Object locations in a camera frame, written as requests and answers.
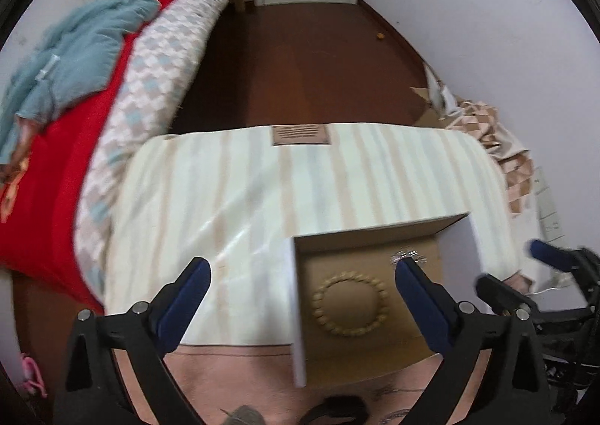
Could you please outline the beige checkered cloth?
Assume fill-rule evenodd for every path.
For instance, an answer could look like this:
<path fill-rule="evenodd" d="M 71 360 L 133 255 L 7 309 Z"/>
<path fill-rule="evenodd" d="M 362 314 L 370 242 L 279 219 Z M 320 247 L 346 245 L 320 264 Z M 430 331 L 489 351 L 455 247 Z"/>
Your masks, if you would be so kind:
<path fill-rule="evenodd" d="M 505 180 L 508 211 L 513 217 L 529 206 L 534 187 L 534 163 L 530 150 L 500 122 L 496 107 L 461 100 L 459 113 L 447 126 L 477 140 L 495 161 Z"/>

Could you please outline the white tube on quilt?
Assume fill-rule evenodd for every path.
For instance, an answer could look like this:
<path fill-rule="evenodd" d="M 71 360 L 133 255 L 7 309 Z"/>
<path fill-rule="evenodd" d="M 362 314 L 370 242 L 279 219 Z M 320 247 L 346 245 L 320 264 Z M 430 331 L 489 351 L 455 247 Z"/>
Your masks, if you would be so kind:
<path fill-rule="evenodd" d="M 60 57 L 57 54 L 51 54 L 51 58 L 47 61 L 46 65 L 40 69 L 37 73 L 36 80 L 37 82 L 43 81 L 44 78 L 55 68 L 56 64 L 60 61 Z"/>

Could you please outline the white power strip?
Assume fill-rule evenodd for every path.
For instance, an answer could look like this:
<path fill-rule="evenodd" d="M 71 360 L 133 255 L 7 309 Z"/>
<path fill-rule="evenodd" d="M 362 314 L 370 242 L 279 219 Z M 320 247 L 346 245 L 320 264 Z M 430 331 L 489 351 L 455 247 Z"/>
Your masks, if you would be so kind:
<path fill-rule="evenodd" d="M 543 239 L 550 244 L 566 246 L 567 238 L 560 224 L 560 216 L 558 216 L 551 188 L 541 166 L 536 166 L 534 169 L 533 183 Z"/>

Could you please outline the white cardboard box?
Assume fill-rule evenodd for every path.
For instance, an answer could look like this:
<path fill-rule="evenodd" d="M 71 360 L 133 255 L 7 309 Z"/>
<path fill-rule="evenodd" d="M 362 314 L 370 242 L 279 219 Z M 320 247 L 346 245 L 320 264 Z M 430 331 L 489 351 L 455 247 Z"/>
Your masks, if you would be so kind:
<path fill-rule="evenodd" d="M 489 309 L 475 294 L 484 265 L 469 214 L 295 236 L 285 254 L 299 388 L 365 382 L 436 354 L 397 291 L 404 256 L 454 301 Z"/>

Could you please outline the striped and pink tablecloth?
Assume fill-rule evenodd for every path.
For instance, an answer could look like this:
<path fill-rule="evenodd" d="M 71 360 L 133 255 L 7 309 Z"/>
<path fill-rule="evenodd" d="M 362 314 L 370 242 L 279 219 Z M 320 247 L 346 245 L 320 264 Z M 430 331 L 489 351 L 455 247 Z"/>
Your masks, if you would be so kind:
<path fill-rule="evenodd" d="M 359 395 L 395 424 L 440 360 L 395 288 L 413 250 L 456 300 L 483 273 L 522 279 L 537 232 L 507 207 L 500 167 L 471 136 L 330 124 L 315 143 L 274 127 L 161 136 L 130 161 L 105 258 L 106 312 L 150 300 L 196 256 L 211 283 L 167 362 L 204 419 L 241 405 L 293 424 Z"/>

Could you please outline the blue-grey quilt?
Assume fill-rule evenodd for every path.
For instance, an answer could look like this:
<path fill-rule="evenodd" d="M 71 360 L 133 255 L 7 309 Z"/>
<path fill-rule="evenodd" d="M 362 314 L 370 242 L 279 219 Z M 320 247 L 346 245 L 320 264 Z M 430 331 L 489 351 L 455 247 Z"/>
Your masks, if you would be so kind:
<path fill-rule="evenodd" d="M 92 0 L 49 28 L 3 91 L 1 163 L 13 163 L 33 131 L 105 90 L 126 36 L 153 20 L 159 8 L 159 0 Z M 60 61 L 38 82 L 36 76 L 51 54 Z"/>

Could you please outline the pink slipper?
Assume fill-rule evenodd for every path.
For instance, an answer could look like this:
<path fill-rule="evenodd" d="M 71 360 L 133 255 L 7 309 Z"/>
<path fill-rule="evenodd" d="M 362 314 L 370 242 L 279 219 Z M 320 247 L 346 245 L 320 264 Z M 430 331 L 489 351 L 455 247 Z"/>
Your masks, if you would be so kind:
<path fill-rule="evenodd" d="M 36 360 L 30 355 L 20 355 L 21 367 L 24 375 L 22 388 L 28 395 L 38 395 L 46 399 L 48 396 L 46 385 Z"/>

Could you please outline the checkered mattress sheet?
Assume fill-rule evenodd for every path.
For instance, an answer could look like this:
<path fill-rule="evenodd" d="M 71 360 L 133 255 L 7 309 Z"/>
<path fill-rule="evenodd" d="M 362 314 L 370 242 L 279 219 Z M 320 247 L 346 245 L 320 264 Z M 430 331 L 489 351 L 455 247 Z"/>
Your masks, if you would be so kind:
<path fill-rule="evenodd" d="M 94 143 L 74 221 L 74 256 L 90 295 L 104 299 L 111 215 L 127 165 L 167 133 L 230 0 L 172 0 L 133 41 L 124 77 Z"/>

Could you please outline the red blanket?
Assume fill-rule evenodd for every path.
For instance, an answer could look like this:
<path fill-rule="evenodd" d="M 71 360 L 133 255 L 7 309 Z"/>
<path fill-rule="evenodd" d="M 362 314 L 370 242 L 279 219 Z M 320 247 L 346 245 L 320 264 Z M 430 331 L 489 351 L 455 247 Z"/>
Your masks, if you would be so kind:
<path fill-rule="evenodd" d="M 160 10 L 172 0 L 159 0 Z M 23 171 L 1 190 L 1 266 L 100 309 L 74 256 L 74 221 L 93 146 L 138 34 L 126 37 L 106 90 L 68 110 L 33 140 Z"/>

